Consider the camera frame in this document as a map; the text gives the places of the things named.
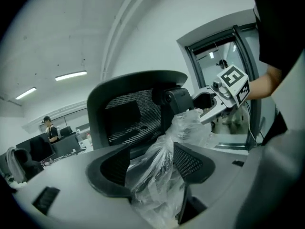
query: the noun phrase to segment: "cable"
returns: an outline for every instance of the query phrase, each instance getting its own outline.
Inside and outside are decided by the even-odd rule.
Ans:
[[[257,146],[256,139],[254,138],[254,135],[252,134],[251,129],[250,129],[250,116],[251,116],[250,106],[249,106],[249,104],[246,101],[245,101],[245,103],[247,104],[247,109],[248,109],[248,127],[249,127],[249,132],[250,132],[250,134],[251,134],[251,136],[252,136],[252,138],[255,141],[255,144]]]

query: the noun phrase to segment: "ceiling light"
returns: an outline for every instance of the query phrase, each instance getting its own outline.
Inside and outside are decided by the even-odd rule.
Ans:
[[[75,73],[71,73],[71,74],[57,76],[57,77],[55,77],[55,80],[60,81],[60,80],[68,79],[68,78],[75,77],[75,76],[85,75],[85,74],[87,74],[86,71],[80,71],[80,72],[75,72]]]
[[[16,99],[19,100],[19,99],[23,98],[24,96],[26,96],[26,95],[28,95],[28,94],[34,92],[34,91],[36,91],[36,87],[33,87],[33,88],[29,89],[29,90],[26,91],[25,93],[23,93],[23,94],[21,94],[20,96],[16,97]]]

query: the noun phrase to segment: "ceiling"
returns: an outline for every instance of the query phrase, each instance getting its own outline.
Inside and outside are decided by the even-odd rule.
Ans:
[[[82,70],[88,74],[81,84],[99,82],[107,36],[124,1],[29,0],[0,46],[0,96],[14,100],[32,87],[47,94],[65,87],[56,76]]]

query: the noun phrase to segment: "plastic bag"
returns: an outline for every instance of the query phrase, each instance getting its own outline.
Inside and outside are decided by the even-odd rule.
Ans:
[[[131,161],[125,186],[132,192],[132,206],[153,227],[178,225],[175,216],[182,207],[184,182],[173,165],[173,143],[213,148],[218,142],[211,133],[211,124],[202,125],[196,110],[177,114],[166,134]]]

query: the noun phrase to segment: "person in black shirt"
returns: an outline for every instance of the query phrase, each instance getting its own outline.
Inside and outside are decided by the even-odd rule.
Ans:
[[[43,123],[47,126],[47,134],[49,136],[50,143],[56,143],[59,141],[57,134],[57,128],[52,124],[50,117],[46,116],[43,119]]]
[[[269,97],[294,66],[304,48],[303,0],[255,0],[254,13],[259,33],[259,60],[268,64],[265,75],[250,82],[248,100]],[[263,140],[287,130],[282,115],[274,120]]]

